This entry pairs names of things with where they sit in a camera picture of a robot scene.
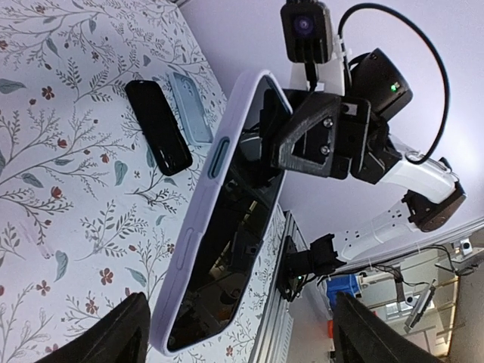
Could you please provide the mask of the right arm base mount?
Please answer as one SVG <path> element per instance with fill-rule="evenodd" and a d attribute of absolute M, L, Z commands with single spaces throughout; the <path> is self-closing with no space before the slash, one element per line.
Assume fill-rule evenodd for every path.
<path fill-rule="evenodd" d="M 276 279 L 276 287 L 283 299 L 291 303 L 308 283 L 317 277 L 329 276 L 346 264 L 334 249 L 334 237 L 334 234 L 326 234 L 301 251 L 296 249 L 290 235 L 285 237 Z"/>

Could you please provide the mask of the front aluminium rail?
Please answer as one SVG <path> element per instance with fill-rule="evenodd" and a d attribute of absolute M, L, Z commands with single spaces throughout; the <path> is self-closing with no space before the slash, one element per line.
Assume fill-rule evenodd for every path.
<path fill-rule="evenodd" d="M 284 231 L 275 273 L 270 284 L 268 299 L 249 362 L 288 362 L 293 332 L 293 317 L 290 314 L 289 302 L 284 299 L 283 294 L 278 289 L 278 275 L 282 270 L 286 251 L 289 249 L 286 242 L 287 236 L 290 236 L 293 240 L 293 250 L 306 250 L 309 245 L 306 243 L 291 211 L 284 211 L 284 218 Z"/>

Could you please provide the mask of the black cased phone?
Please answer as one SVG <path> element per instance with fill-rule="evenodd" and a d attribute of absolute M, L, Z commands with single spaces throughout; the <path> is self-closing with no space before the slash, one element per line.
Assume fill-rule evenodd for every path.
<path fill-rule="evenodd" d="M 158 83 L 132 80 L 125 91 L 160 171 L 172 176 L 188 169 L 193 163 L 191 152 Z"/>

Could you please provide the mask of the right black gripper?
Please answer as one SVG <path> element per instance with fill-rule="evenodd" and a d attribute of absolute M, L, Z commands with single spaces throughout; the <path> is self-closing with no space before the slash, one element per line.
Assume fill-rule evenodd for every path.
<path fill-rule="evenodd" d="M 401 161 L 389 126 L 373 124 L 363 98 L 268 88 L 259 137 L 270 144 L 272 167 L 322 178 L 352 176 L 375 185 Z"/>

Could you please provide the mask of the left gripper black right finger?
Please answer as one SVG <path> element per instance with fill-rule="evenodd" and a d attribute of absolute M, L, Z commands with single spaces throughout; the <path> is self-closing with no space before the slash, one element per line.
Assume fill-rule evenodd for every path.
<path fill-rule="evenodd" d="M 406 340 L 348 293 L 339 292 L 333 316 L 335 361 L 340 363 L 439 362 Z"/>

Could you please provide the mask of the white cased phone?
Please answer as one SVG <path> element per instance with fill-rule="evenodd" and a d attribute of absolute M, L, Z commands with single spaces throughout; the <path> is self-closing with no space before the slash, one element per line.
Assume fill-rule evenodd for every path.
<path fill-rule="evenodd" d="M 235 321 L 275 211 L 284 172 L 264 160 L 268 70 L 237 79 L 181 226 L 152 312 L 149 341 L 171 358 Z"/>

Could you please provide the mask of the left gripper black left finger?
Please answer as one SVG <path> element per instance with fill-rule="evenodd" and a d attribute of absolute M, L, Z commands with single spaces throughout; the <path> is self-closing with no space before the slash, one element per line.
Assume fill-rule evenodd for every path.
<path fill-rule="evenodd" d="M 84 334 L 40 362 L 145 362 L 150 307 L 144 293 L 132 293 Z"/>

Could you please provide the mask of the light blue cased phone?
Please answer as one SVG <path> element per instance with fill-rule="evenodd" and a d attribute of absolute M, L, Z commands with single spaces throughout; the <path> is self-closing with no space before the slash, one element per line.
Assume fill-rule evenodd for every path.
<path fill-rule="evenodd" d="M 177 72 L 169 74 L 175 102 L 188 143 L 204 146 L 213 142 L 213 134 L 205 120 L 205 111 L 194 81 Z"/>

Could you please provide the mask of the floral patterned table mat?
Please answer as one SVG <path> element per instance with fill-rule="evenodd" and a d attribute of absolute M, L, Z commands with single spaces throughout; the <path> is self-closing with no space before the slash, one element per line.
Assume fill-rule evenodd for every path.
<path fill-rule="evenodd" d="M 124 88 L 190 77 L 226 97 L 170 1 L 1 3 L 1 360 L 34 362 L 132 293 L 154 306 L 208 154 L 164 175 Z"/>

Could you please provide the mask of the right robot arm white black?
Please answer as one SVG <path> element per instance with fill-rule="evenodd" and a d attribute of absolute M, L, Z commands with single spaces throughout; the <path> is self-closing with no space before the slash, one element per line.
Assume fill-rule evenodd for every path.
<path fill-rule="evenodd" d="M 352 176 L 371 185 L 394 184 L 405 195 L 386 212 L 355 230 L 327 234 L 310 248 L 290 253 L 295 275 L 329 274 L 355 257 L 413 231 L 442 227 L 466 194 L 445 159 L 432 160 L 393 141 L 389 120 L 412 99 L 409 84 L 380 50 L 351 62 L 348 96 L 327 92 L 265 91 L 260 113 L 263 173 L 277 171 L 343 180 Z"/>

